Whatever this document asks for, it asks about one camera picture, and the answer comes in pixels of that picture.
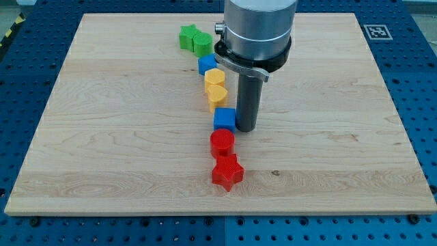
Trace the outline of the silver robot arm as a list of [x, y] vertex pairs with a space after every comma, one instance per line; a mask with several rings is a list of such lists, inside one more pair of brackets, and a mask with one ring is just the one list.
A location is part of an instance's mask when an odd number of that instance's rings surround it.
[[215, 60], [238, 74], [267, 82], [287, 61], [297, 0], [225, 0], [215, 24]]

